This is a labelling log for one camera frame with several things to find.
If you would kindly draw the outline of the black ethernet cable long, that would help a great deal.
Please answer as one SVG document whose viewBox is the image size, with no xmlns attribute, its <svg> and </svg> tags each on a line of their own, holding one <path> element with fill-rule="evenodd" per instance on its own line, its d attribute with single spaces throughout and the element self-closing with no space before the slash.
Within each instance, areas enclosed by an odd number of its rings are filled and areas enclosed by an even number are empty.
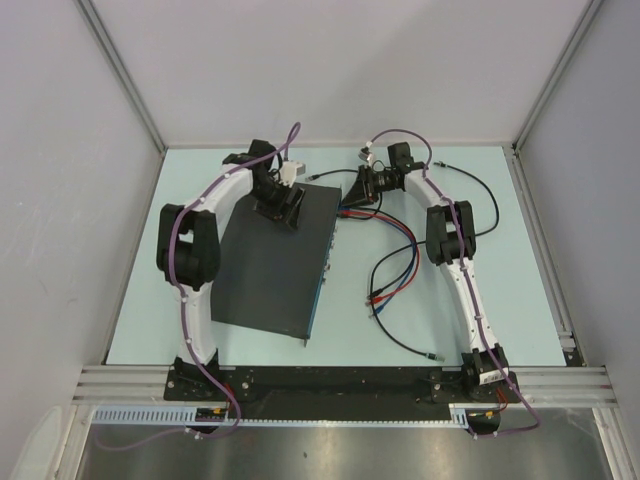
<svg viewBox="0 0 640 480">
<path fill-rule="evenodd" d="M 392 256 L 406 250 L 406 249 L 410 249 L 412 251 L 412 257 L 411 260 L 408 264 L 408 266 L 403 270 L 403 273 L 400 274 L 395 280 L 393 280 L 390 285 L 394 285 L 396 283 L 400 283 L 401 286 L 407 286 L 410 283 L 409 280 L 409 274 L 413 274 L 417 272 L 417 268 L 419 266 L 419 244 L 420 242 L 416 240 L 415 235 L 411 232 L 411 231 L 406 231 L 403 230 L 404 235 L 408 238 L 409 243 L 406 244 L 403 247 L 397 248 L 396 250 L 391 251 L 390 253 L 386 254 L 385 256 L 383 256 L 380 260 L 378 260 L 376 262 L 376 264 L 374 265 L 371 274 L 370 274 L 370 279 L 369 279 L 369 290 L 368 290 L 368 295 L 367 295 L 367 303 L 366 305 L 369 307 L 369 309 L 371 310 L 371 314 L 370 317 L 376 322 L 377 326 L 381 329 L 381 331 L 384 333 L 384 335 L 391 340 L 395 345 L 399 346 L 401 349 L 412 353 L 414 355 L 417 355 L 419 357 L 425 358 L 427 360 L 431 360 L 431 361 L 435 361 L 438 363 L 443 363 L 445 360 L 445 357 L 443 355 L 439 355 L 437 353 L 434 352 L 429 352 L 429 351 L 420 351 L 417 350 L 415 348 L 412 348 L 408 345 L 406 345 L 405 343 L 401 342 L 399 339 L 397 339 L 383 324 L 382 320 L 380 319 L 379 314 L 381 313 L 381 311 L 383 310 L 383 308 L 388 304 L 388 301 L 384 300 L 383 306 L 375 306 L 374 305 L 374 298 L 379 295 L 381 292 L 385 291 L 387 289 L 387 287 L 382 287 L 381 289 L 375 290 L 374 289 L 374 281 L 375 281 L 375 276 L 377 273 L 377 270 L 379 269 L 379 267 L 382 265 L 382 263 L 391 258 Z"/>
</svg>

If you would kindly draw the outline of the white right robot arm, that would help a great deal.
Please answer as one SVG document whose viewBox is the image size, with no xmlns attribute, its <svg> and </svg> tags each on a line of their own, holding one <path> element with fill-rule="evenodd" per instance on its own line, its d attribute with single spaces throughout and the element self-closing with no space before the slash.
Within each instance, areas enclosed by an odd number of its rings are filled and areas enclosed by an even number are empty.
<svg viewBox="0 0 640 480">
<path fill-rule="evenodd" d="M 477 234 L 473 209 L 467 201 L 455 201 L 433 180 L 433 152 L 425 162 L 414 159 L 408 143 L 387 148 L 389 165 L 377 170 L 372 142 L 359 152 L 363 164 L 342 201 L 341 215 L 372 217 L 366 207 L 385 192 L 401 190 L 413 197 L 425 211 L 425 251 L 447 282 L 458 319 L 461 338 L 461 388 L 473 401 L 484 401 L 497 390 L 516 392 L 516 378 L 508 365 L 479 293 L 474 256 Z"/>
</svg>

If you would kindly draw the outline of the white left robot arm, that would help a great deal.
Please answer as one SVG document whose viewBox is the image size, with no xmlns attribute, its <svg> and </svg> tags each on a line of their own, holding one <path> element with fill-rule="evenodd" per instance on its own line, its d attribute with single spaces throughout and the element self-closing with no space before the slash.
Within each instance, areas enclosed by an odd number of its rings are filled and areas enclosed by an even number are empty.
<svg viewBox="0 0 640 480">
<path fill-rule="evenodd" d="M 285 145 L 277 148 L 254 140 L 247 153 L 230 154 L 214 181 L 184 205 L 166 204 L 159 218 L 156 266 L 178 290 L 183 352 L 178 358 L 193 365 L 186 387 L 197 398 L 214 397 L 221 376 L 208 365 L 218 346 L 211 328 L 210 293 L 221 267 L 219 227 L 236 204 L 250 195 L 257 212 L 267 219 L 298 227 L 305 191 L 296 180 L 305 165 L 287 157 Z"/>
</svg>

